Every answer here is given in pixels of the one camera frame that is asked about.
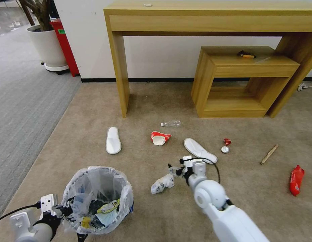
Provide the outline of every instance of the wooden stick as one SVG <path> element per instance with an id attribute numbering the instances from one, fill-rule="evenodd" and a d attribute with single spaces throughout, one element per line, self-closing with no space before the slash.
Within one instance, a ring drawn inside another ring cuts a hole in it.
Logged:
<path id="1" fill-rule="evenodd" d="M 274 151 L 279 147 L 279 145 L 275 145 L 269 152 L 268 154 L 266 155 L 265 158 L 263 158 L 263 160 L 260 162 L 261 165 L 263 165 L 267 159 L 274 153 Z"/>

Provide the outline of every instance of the black baseboard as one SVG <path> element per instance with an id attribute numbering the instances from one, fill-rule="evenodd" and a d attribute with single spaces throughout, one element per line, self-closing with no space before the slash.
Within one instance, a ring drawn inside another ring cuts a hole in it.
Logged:
<path id="1" fill-rule="evenodd" d="M 115 78 L 81 78 L 82 82 L 116 82 Z M 249 78 L 214 78 L 215 82 L 222 81 L 248 81 Z M 193 77 L 185 78 L 129 78 L 129 82 L 193 82 Z M 306 77 L 304 81 L 312 81 L 312 77 Z"/>

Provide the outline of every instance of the black cable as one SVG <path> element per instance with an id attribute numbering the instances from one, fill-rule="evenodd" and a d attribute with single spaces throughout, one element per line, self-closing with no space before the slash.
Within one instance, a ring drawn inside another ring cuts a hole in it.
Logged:
<path id="1" fill-rule="evenodd" d="M 37 202 L 37 203 L 35 203 L 33 205 L 28 205 L 28 206 L 24 206 L 24 207 L 21 207 L 19 209 L 16 209 L 16 210 L 14 210 L 14 211 L 12 211 L 10 213 L 7 213 L 7 214 L 3 215 L 2 217 L 0 217 L 0 220 L 2 220 L 3 218 L 5 218 L 5 217 L 7 217 L 7 216 L 9 216 L 9 215 L 11 215 L 13 213 L 16 213 L 16 212 L 18 212 L 20 210 L 23 210 L 23 209 L 26 209 L 26 208 L 31 208 L 31 207 L 40 208 L 41 207 L 41 203 Z"/>
<path id="2" fill-rule="evenodd" d="M 197 158 L 191 158 L 191 159 L 187 159 L 187 160 L 183 160 L 183 161 L 189 161 L 189 160 L 196 160 L 196 159 L 202 159 L 202 160 L 208 160 L 211 164 L 213 164 L 216 168 L 217 171 L 217 176 L 219 179 L 219 183 L 221 183 L 221 177 L 220 177 L 220 171 L 219 168 L 217 167 L 217 165 L 215 163 L 213 163 L 211 160 L 209 160 L 208 158 L 204 158 L 204 157 L 197 157 Z"/>

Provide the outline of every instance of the carpet floor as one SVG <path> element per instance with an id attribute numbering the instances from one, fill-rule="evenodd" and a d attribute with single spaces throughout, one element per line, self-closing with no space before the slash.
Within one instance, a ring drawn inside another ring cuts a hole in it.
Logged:
<path id="1" fill-rule="evenodd" d="M 41 66 L 26 29 L 0 36 L 0 214 L 81 85 Z"/>
<path id="2" fill-rule="evenodd" d="M 115 83 L 82 84 L 64 116 L 7 208 L 32 204 L 43 195 L 63 190 L 83 167 L 111 166 L 124 172 L 133 186 L 134 211 L 110 234 L 92 241 L 218 241 L 212 224 L 194 202 L 181 178 L 175 186 L 152 195 L 151 185 L 188 155 L 183 140 L 191 137 L 218 157 L 221 183 L 232 202 L 242 208 L 270 241 L 312 241 L 312 88 L 296 92 L 274 119 L 199 119 L 190 97 L 191 83 L 130 83 L 126 119 L 121 117 Z M 179 128 L 162 128 L 179 119 Z M 117 126 L 122 150 L 109 155 L 106 132 Z M 150 141 L 154 130 L 172 134 L 163 146 Z M 232 140 L 221 153 L 223 138 Z M 279 148 L 264 166 L 260 161 Z M 301 193 L 288 189 L 291 170 L 305 169 Z M 215 168 L 207 175 L 217 179 Z M 0 241 L 13 241 L 9 220 L 0 222 Z M 77 241 L 75 233 L 59 228 L 54 242 Z"/>

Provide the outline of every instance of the red trash bin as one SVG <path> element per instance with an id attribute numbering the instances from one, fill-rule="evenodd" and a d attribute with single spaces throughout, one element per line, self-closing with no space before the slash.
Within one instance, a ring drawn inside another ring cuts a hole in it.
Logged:
<path id="1" fill-rule="evenodd" d="M 78 66 L 76 65 L 76 62 L 75 62 L 68 38 L 66 37 L 61 20 L 58 18 L 57 20 L 52 21 L 51 25 L 53 26 L 55 30 L 56 36 L 58 38 L 59 44 L 64 53 L 66 62 L 69 65 L 72 76 L 79 75 L 80 72 L 79 72 Z"/>

